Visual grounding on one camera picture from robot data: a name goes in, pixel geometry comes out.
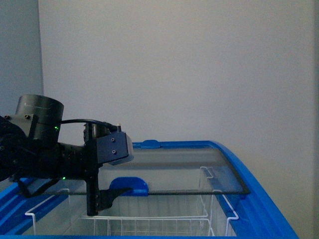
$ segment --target white wall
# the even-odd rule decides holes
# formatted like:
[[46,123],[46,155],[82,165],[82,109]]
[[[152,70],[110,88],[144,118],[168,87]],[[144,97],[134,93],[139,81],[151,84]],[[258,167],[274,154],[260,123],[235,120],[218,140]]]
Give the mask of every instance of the white wall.
[[[313,237],[312,0],[40,0],[44,93],[64,119],[133,139],[203,140],[251,169]],[[60,141],[82,144],[82,125]]]
[[0,0],[0,116],[14,114],[20,96],[42,95],[42,88],[38,1]]

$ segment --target blue plastic clip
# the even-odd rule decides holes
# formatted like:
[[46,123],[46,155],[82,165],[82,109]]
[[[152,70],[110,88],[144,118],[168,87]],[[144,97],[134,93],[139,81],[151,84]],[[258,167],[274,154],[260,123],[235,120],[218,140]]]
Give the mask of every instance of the blue plastic clip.
[[121,196],[147,197],[149,187],[147,183],[138,177],[118,177],[110,184],[110,189],[132,188]]

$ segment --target blue plastic rim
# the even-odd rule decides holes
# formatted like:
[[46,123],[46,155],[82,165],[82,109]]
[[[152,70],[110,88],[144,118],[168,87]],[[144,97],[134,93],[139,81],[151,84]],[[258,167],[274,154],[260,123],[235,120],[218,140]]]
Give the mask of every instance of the blue plastic rim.
[[[248,195],[226,195],[232,207],[235,209],[239,216],[239,220],[231,221],[231,226],[235,231],[237,237],[239,239],[259,239],[259,238],[269,238],[269,239],[297,239],[297,235],[291,226],[288,224],[287,220],[281,214],[277,206],[270,199],[268,194],[256,180],[256,178],[252,175],[252,173],[247,169],[247,167],[224,145],[214,142],[214,141],[165,141],[158,142],[156,140],[146,140],[144,142],[136,142],[133,143],[134,148],[140,149],[157,149],[157,148],[216,148],[220,150],[226,159],[230,162],[230,164],[235,168],[238,172],[239,176],[244,180],[247,187],[250,190],[250,194]],[[16,204],[10,204],[10,200],[16,195],[17,186],[12,185],[9,188],[5,189],[0,193],[0,217],[2,218],[2,222],[10,222],[16,223],[16,227],[19,226],[18,222],[12,220],[12,216],[14,212],[12,210],[17,211],[14,207]],[[221,207],[224,209],[225,214],[230,214],[226,210],[227,207],[224,205],[225,203],[222,200],[222,195],[217,195],[219,203]],[[63,198],[58,198],[51,202],[50,205],[46,205],[48,210],[57,206]],[[36,205],[35,198],[31,198],[25,200],[22,205],[28,206],[30,208],[31,205]],[[0,236],[0,239],[16,239],[22,236]],[[35,239],[47,238],[47,236],[27,236]],[[50,236],[52,239],[56,238],[96,238],[94,236]],[[120,237],[122,239],[128,239],[132,237]],[[158,237],[141,237],[141,238],[153,238],[156,239]]]

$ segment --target black cable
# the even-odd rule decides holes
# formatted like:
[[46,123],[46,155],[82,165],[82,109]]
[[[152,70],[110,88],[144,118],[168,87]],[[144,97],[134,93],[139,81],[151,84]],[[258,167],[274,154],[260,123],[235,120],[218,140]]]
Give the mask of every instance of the black cable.
[[69,120],[62,120],[61,124],[64,124],[64,123],[93,123],[93,124],[98,124],[98,125],[105,126],[111,132],[117,131],[117,129],[118,129],[115,125],[112,125],[112,124],[107,123],[107,122],[94,120],[94,119],[74,119],[74,120],[73,119],[69,119]]

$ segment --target white wire basket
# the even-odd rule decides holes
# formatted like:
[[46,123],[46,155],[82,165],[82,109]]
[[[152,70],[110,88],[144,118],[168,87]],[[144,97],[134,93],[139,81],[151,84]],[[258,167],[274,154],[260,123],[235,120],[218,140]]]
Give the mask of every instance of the white wire basket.
[[[199,188],[207,189],[212,175],[200,168]],[[222,209],[221,201],[227,205]],[[239,217],[225,195],[149,195],[118,197],[98,216],[86,215],[86,197],[69,195],[41,220],[32,213],[33,226],[25,235],[87,236],[236,236],[232,220]]]

